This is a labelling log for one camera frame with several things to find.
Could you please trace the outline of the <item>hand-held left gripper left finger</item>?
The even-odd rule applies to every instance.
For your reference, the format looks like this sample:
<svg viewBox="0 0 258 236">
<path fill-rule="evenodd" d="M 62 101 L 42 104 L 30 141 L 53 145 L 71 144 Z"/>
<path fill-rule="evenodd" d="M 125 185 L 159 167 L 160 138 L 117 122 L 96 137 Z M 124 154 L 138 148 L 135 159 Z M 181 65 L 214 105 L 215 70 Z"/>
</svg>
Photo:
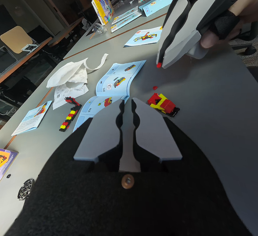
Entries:
<svg viewBox="0 0 258 236">
<path fill-rule="evenodd" d="M 104 163 L 108 169 L 119 169 L 123 154 L 124 100 L 119 99 L 100 110 L 91 120 L 74 155 L 76 161 Z"/>
</svg>

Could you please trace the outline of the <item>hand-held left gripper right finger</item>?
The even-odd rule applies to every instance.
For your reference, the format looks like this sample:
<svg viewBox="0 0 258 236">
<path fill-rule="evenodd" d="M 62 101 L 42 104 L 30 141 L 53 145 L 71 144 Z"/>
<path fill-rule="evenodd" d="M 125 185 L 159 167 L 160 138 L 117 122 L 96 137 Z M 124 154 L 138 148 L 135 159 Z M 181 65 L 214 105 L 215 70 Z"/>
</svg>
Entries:
<svg viewBox="0 0 258 236">
<path fill-rule="evenodd" d="M 153 169 L 166 161 L 182 160 L 182 154 L 161 114 L 138 98 L 131 101 L 133 154 L 141 169 Z"/>
</svg>

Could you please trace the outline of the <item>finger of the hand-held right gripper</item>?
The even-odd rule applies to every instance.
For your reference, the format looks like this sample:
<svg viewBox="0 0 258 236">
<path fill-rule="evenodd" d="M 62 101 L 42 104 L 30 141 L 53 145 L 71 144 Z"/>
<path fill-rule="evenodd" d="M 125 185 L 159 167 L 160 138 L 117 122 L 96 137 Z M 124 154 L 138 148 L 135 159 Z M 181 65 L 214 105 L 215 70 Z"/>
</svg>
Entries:
<svg viewBox="0 0 258 236">
<path fill-rule="evenodd" d="M 168 68 L 184 54 L 196 59 L 201 59 L 207 54 L 208 49 L 200 46 L 201 34 L 196 28 L 214 2 L 215 0 L 197 0 L 193 4 L 182 28 L 165 50 L 162 68 Z"/>
<path fill-rule="evenodd" d="M 187 39 L 193 28 L 186 24 L 192 8 L 189 0 L 178 0 L 168 16 L 160 36 L 160 45 L 157 55 L 157 64 L 169 65 L 174 63 L 178 53 L 182 50 L 182 42 Z"/>
</svg>

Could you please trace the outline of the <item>grey desk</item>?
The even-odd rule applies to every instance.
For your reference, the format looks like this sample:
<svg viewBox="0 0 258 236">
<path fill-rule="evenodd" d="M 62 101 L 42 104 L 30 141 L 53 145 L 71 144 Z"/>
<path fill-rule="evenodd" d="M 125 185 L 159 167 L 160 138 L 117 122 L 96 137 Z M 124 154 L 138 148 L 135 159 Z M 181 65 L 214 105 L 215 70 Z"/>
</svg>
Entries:
<svg viewBox="0 0 258 236">
<path fill-rule="evenodd" d="M 158 69 L 158 44 L 123 47 L 130 34 L 62 61 L 88 57 L 104 66 L 88 75 L 89 92 L 114 63 L 146 60 L 124 104 L 119 169 L 76 161 L 92 120 L 73 132 L 58 126 L 70 107 L 51 107 L 38 129 L 16 136 L 18 156 L 1 180 L 1 235 L 257 235 L 257 81 L 228 44 L 200 59 L 183 56 Z M 180 111 L 161 114 L 182 154 L 141 169 L 133 154 L 132 98 L 163 94 Z M 17 199 L 28 179 L 29 197 Z"/>
<path fill-rule="evenodd" d="M 127 0 L 123 5 L 119 6 L 114 13 L 114 17 L 112 17 L 111 21 L 106 25 L 107 32 L 104 34 L 88 34 L 86 32 L 79 41 L 71 48 L 71 50 L 65 55 L 63 60 L 67 60 L 79 53 L 82 53 L 88 49 L 91 49 L 95 46 L 102 45 L 105 42 L 111 42 L 113 38 L 118 37 L 119 35 L 124 35 L 125 33 L 132 31 L 134 29 L 140 28 L 142 25 L 149 24 L 150 22 L 161 19 L 161 24 L 163 24 L 164 18 L 167 14 L 169 6 L 166 6 L 159 11 L 155 12 L 154 14 L 151 14 L 150 16 L 146 17 L 145 13 L 142 12 L 142 16 L 135 19 L 134 21 L 130 22 L 129 24 L 125 25 L 124 27 L 120 28 L 119 30 L 111 33 L 111 27 L 112 22 L 115 17 L 117 17 L 120 14 L 123 14 L 125 11 L 130 10 L 131 8 L 135 6 L 141 6 L 145 3 L 150 2 L 151 0 L 147 0 L 146 2 L 138 3 L 138 1 L 134 1 L 132 4 L 130 4 L 130 1 Z"/>
</svg>

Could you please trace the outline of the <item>person's right hand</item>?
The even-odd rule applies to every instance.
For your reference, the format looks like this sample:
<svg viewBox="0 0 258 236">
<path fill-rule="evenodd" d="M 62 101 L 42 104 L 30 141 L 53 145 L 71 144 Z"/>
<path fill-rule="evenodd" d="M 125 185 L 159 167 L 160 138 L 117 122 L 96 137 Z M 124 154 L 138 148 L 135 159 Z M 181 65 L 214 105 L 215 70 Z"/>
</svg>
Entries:
<svg viewBox="0 0 258 236">
<path fill-rule="evenodd" d="M 228 42 L 240 33 L 244 24 L 258 21 L 258 0 L 237 0 L 229 11 L 240 18 L 239 23 L 224 40 L 219 40 L 217 35 L 208 30 L 200 40 L 203 48 L 211 48 L 216 44 Z"/>
</svg>

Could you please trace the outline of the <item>folded blue instruction booklet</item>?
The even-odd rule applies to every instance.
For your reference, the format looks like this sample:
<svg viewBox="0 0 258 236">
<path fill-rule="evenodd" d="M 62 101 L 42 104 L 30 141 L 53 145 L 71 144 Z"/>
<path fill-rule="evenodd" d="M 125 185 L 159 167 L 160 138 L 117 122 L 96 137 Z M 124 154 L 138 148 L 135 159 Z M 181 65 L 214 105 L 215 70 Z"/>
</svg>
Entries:
<svg viewBox="0 0 258 236">
<path fill-rule="evenodd" d="M 139 9 L 145 13 L 146 17 L 148 17 L 160 9 L 170 5 L 172 1 L 173 0 L 152 0 L 142 6 L 139 6 Z"/>
</svg>

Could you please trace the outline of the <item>red yellow brick model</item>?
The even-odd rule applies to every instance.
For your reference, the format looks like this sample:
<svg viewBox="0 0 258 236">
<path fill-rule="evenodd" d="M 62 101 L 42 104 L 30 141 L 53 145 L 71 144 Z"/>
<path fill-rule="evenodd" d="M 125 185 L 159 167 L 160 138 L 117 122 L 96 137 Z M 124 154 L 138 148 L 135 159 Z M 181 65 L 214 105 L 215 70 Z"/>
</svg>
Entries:
<svg viewBox="0 0 258 236">
<path fill-rule="evenodd" d="M 150 99 L 147 100 L 147 103 L 150 107 L 170 117 L 174 117 L 180 111 L 180 108 L 176 107 L 176 105 L 163 94 L 154 93 Z"/>
</svg>

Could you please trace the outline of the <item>blue booklet with scorpion cover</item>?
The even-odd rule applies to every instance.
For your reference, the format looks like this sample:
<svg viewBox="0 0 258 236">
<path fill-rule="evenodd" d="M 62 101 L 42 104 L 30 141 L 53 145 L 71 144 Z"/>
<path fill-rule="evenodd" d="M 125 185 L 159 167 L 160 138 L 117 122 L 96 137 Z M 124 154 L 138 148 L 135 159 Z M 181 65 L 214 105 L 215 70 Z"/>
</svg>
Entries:
<svg viewBox="0 0 258 236">
<path fill-rule="evenodd" d="M 130 38 L 124 47 L 140 46 L 146 44 L 155 44 L 159 41 L 163 27 L 155 27 L 137 31 L 132 38 Z"/>
</svg>

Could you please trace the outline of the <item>black red yellow brick tail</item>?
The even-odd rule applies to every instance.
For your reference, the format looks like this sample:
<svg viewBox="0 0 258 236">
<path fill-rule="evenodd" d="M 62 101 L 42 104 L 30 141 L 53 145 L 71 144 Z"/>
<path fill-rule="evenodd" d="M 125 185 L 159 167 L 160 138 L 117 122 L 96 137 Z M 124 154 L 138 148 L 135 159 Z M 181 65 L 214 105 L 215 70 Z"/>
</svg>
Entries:
<svg viewBox="0 0 258 236">
<path fill-rule="evenodd" d="M 74 107 L 72 107 L 70 109 L 70 113 L 68 114 L 68 116 L 66 117 L 66 120 L 62 123 L 62 125 L 60 126 L 59 131 L 60 132 L 65 132 L 68 128 L 69 125 L 71 124 L 71 122 L 75 119 L 77 113 L 80 111 L 82 105 L 79 104 L 75 98 L 73 97 L 65 97 L 65 101 L 69 104 L 74 105 Z"/>
</svg>

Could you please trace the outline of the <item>long blue instruction booklet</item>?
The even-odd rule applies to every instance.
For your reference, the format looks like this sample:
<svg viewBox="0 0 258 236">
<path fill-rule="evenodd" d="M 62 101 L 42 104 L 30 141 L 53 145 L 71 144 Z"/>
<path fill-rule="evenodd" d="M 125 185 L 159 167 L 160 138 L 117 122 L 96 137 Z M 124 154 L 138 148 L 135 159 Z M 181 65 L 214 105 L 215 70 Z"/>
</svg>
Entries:
<svg viewBox="0 0 258 236">
<path fill-rule="evenodd" d="M 123 20 L 119 21 L 118 23 L 114 24 L 111 27 L 111 33 L 117 31 L 118 29 L 120 29 L 122 27 L 124 27 L 125 25 L 134 21 L 135 19 L 139 18 L 140 16 L 142 16 L 142 13 L 136 12 L 136 13 L 124 18 Z"/>
<path fill-rule="evenodd" d="M 123 14 L 117 16 L 117 17 L 115 17 L 115 18 L 114 18 L 114 21 L 112 22 L 112 25 L 114 25 L 114 24 L 120 22 L 121 20 L 123 20 L 123 19 L 129 17 L 129 16 L 132 15 L 132 14 L 135 14 L 137 11 L 138 11 L 138 6 L 136 6 L 136 7 L 132 8 L 132 9 L 128 10 L 127 12 L 125 12 L 125 13 L 123 13 Z"/>
</svg>

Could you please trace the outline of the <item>black office chair base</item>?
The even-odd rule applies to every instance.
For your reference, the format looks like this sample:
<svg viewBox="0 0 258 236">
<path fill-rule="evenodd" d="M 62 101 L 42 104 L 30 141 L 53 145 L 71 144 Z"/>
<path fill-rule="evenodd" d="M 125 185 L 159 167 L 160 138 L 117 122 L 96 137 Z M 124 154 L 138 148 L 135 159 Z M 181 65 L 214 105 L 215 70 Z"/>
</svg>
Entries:
<svg viewBox="0 0 258 236">
<path fill-rule="evenodd" d="M 231 46 L 234 46 L 234 45 L 243 45 L 243 44 L 252 44 L 252 46 L 257 50 L 257 42 L 258 42 L 258 39 L 255 38 L 251 41 L 244 41 L 244 40 L 241 40 L 241 39 L 234 39 L 234 40 L 231 40 L 229 42 L 229 44 Z M 234 51 L 237 53 L 237 54 L 240 54 L 242 56 L 245 56 L 245 51 L 248 47 L 243 47 L 243 48 L 240 48 L 240 49 L 234 49 Z"/>
</svg>

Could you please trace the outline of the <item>torn white paper bag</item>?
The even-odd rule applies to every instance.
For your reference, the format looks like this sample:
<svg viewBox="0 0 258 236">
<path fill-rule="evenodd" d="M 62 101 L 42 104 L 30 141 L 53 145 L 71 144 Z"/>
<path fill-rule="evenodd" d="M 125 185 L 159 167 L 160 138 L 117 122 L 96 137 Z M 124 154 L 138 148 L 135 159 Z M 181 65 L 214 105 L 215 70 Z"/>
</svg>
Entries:
<svg viewBox="0 0 258 236">
<path fill-rule="evenodd" d="M 86 61 L 88 58 L 78 61 L 69 62 L 60 69 L 58 69 L 47 82 L 47 88 L 64 85 L 67 82 L 71 83 L 87 83 L 87 71 L 95 71 L 100 69 L 107 58 L 108 54 L 104 54 L 101 63 L 94 69 L 87 66 Z"/>
</svg>

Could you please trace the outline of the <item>yellow blue toy box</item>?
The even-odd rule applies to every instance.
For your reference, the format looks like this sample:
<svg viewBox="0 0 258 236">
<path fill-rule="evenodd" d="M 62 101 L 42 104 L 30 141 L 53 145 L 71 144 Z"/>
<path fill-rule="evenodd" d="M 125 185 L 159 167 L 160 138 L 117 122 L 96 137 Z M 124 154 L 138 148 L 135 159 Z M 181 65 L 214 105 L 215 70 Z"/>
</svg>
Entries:
<svg viewBox="0 0 258 236">
<path fill-rule="evenodd" d="M 114 14 L 110 0 L 92 0 L 91 3 L 98 15 L 101 25 L 106 25 Z"/>
</svg>

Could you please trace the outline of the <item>small blue leaflet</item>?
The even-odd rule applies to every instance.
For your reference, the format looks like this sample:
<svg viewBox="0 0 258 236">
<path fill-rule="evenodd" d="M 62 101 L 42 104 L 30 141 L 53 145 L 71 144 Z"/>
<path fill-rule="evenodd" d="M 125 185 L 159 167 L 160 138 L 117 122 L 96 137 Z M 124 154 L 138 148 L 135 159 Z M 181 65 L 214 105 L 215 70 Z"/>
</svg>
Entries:
<svg viewBox="0 0 258 236">
<path fill-rule="evenodd" d="M 48 101 L 40 105 L 39 107 L 28 111 L 26 116 L 23 118 L 23 120 L 18 125 L 16 130 L 11 134 L 11 136 L 19 135 L 21 133 L 38 128 L 40 122 L 44 118 L 51 104 L 52 104 L 52 101 Z"/>
</svg>

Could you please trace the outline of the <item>small white stand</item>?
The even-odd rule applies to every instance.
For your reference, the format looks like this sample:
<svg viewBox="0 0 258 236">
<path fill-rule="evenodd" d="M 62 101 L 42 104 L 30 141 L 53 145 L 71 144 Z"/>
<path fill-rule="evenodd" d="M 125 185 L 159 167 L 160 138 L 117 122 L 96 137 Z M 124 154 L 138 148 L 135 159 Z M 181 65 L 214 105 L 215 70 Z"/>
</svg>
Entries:
<svg viewBox="0 0 258 236">
<path fill-rule="evenodd" d="M 27 44 L 21 50 L 24 52 L 31 53 L 31 52 L 35 51 L 38 47 L 39 47 L 39 45 L 37 45 L 37 44 Z"/>
</svg>

